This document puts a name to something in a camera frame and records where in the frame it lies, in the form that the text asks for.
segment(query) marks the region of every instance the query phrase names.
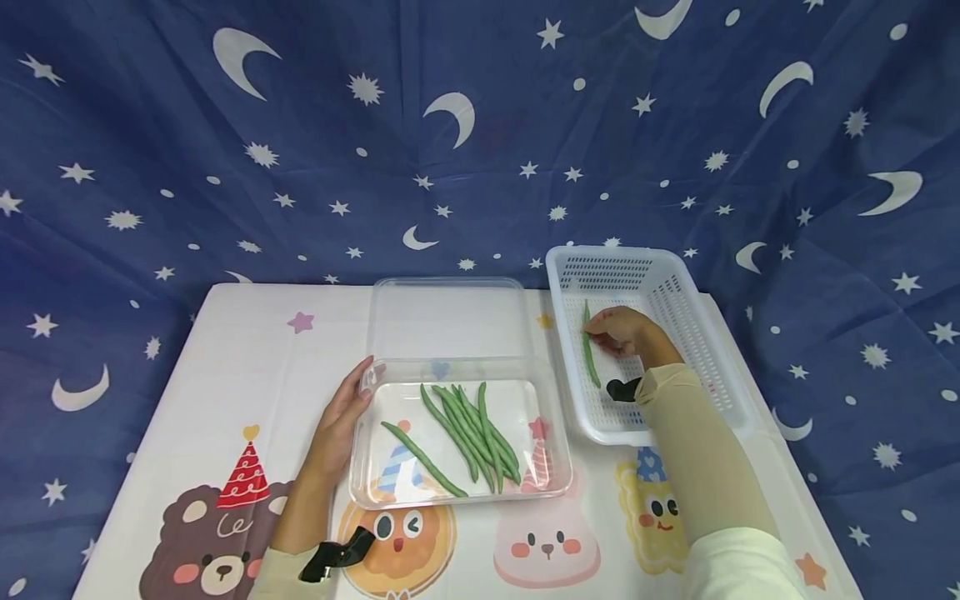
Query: starry fabric backdrop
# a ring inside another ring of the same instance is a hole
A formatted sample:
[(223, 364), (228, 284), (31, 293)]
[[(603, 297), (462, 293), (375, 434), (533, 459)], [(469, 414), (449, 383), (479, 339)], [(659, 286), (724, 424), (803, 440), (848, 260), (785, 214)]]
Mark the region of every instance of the starry fabric backdrop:
[(49, 0), (0, 39), (0, 590), (68, 597), (211, 284), (621, 244), (718, 300), (865, 596), (960, 598), (955, 2)]

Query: right hand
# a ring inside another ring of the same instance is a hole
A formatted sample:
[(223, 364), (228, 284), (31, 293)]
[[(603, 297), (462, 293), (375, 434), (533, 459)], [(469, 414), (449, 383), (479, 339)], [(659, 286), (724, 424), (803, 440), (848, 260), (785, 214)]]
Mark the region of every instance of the right hand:
[(657, 329), (649, 317), (629, 306), (605, 308), (584, 325), (597, 346), (617, 357), (636, 355), (648, 332)]

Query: black wrist strap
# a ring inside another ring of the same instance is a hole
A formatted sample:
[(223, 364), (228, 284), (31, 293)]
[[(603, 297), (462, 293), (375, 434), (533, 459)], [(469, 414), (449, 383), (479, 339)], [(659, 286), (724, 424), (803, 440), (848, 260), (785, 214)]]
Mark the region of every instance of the black wrist strap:
[(316, 584), (330, 576), (331, 568), (343, 568), (363, 561), (370, 552), (373, 540), (375, 536), (371, 532), (357, 527), (347, 543), (325, 541), (300, 572), (300, 580)]

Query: white cloth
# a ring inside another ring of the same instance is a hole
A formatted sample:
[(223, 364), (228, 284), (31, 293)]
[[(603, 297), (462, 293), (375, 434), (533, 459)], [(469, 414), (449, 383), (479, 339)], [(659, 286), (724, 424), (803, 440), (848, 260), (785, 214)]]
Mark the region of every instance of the white cloth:
[(684, 600), (805, 600), (804, 583), (777, 538), (750, 527), (724, 529), (690, 547)]

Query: white mesh basket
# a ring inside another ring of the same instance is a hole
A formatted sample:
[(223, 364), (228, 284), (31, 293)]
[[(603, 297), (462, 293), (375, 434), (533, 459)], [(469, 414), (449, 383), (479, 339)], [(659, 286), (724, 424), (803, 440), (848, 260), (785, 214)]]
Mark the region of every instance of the white mesh basket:
[(546, 268), (573, 408), (588, 437), (599, 444), (655, 445), (636, 406), (615, 402), (606, 391), (611, 379), (629, 381), (643, 374), (635, 357), (615, 359), (593, 345), (593, 362), (604, 389), (590, 381), (581, 333), (584, 302), (591, 315), (624, 304), (656, 321), (686, 364), (700, 374), (713, 405), (734, 433), (742, 439), (753, 432), (756, 414), (736, 365), (676, 254), (649, 248), (559, 246), (547, 253)]

